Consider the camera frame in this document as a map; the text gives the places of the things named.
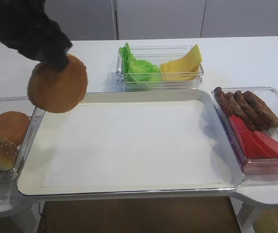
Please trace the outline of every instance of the white cabinet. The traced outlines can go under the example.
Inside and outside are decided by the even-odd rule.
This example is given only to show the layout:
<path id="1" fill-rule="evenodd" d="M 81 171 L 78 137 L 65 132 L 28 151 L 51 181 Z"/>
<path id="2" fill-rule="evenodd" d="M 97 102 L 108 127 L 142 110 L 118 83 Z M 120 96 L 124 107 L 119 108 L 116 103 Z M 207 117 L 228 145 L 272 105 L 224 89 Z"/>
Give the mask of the white cabinet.
<path id="1" fill-rule="evenodd" d="M 46 0 L 47 15 L 70 40 L 114 40 L 112 0 Z"/>
<path id="2" fill-rule="evenodd" d="M 117 0 L 119 39 L 200 37 L 205 0 Z"/>
<path id="3" fill-rule="evenodd" d="M 201 37 L 278 35 L 278 0 L 207 0 Z"/>

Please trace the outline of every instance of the wooden floor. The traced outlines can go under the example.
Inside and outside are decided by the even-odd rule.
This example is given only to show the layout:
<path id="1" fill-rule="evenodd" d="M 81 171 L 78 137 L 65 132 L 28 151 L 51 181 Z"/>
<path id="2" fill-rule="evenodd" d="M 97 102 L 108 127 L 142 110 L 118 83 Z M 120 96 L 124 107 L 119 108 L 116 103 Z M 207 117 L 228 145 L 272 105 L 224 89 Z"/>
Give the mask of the wooden floor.
<path id="1" fill-rule="evenodd" d="M 46 233 L 239 233 L 228 198 L 46 202 Z M 44 233 L 42 218 L 38 233 Z M 278 233 L 278 209 L 265 210 L 256 233 Z M 20 233 L 0 218 L 0 233 Z"/>

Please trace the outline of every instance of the sausage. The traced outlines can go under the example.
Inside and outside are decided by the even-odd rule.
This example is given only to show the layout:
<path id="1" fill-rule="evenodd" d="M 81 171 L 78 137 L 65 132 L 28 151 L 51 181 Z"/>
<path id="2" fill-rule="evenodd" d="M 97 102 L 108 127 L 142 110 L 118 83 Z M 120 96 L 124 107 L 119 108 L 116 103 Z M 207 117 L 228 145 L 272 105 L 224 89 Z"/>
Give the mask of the sausage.
<path id="1" fill-rule="evenodd" d="M 242 108 L 236 101 L 234 94 L 232 92 L 228 92 L 225 94 L 225 97 L 229 101 L 230 107 L 231 107 L 232 111 L 234 112 L 234 114 L 237 117 L 241 118 L 241 120 L 245 123 L 246 127 L 251 131 L 257 130 L 257 126 L 253 124 L 252 120 L 242 110 Z"/>
<path id="2" fill-rule="evenodd" d="M 231 115 L 234 115 L 234 112 L 225 98 L 225 93 L 220 87 L 214 89 L 214 97 L 227 118 L 229 118 Z"/>
<path id="3" fill-rule="evenodd" d="M 234 96 L 241 109 L 245 112 L 245 114 L 247 114 L 259 130 L 266 131 L 269 129 L 269 125 L 263 121 L 255 110 L 247 103 L 241 91 L 236 91 Z"/>
<path id="4" fill-rule="evenodd" d="M 271 111 L 266 103 L 253 92 L 244 92 L 244 98 L 254 111 L 272 128 L 278 127 L 278 117 Z"/>

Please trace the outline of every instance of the sleeve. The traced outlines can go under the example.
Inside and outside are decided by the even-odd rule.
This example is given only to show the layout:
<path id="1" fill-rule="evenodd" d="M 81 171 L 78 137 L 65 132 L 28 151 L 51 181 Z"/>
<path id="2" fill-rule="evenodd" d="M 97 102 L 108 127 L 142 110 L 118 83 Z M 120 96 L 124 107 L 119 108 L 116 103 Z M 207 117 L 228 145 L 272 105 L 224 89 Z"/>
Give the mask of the sleeve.
<path id="1" fill-rule="evenodd" d="M 72 43 L 45 13 L 45 0 L 0 0 L 0 42 L 55 70 L 68 63 Z"/>

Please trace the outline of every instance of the table leg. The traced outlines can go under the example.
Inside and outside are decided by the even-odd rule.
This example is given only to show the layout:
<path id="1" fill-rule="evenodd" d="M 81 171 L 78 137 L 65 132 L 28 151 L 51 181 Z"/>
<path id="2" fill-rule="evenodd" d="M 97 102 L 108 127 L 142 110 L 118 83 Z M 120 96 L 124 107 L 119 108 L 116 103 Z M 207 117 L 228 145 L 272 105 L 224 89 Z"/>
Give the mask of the table leg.
<path id="1" fill-rule="evenodd" d="M 230 200 L 235 211 L 241 233 L 254 233 L 253 223 L 261 216 L 263 210 L 235 198 L 230 198 Z"/>
<path id="2" fill-rule="evenodd" d="M 11 216 L 12 221 L 19 227 L 19 229 L 23 233 L 36 233 L 38 224 L 41 220 L 41 216 L 39 214 L 39 204 L 40 211 L 43 211 L 44 203 L 37 203 L 32 205 L 30 208 L 25 211 L 20 212 L 14 216 Z"/>

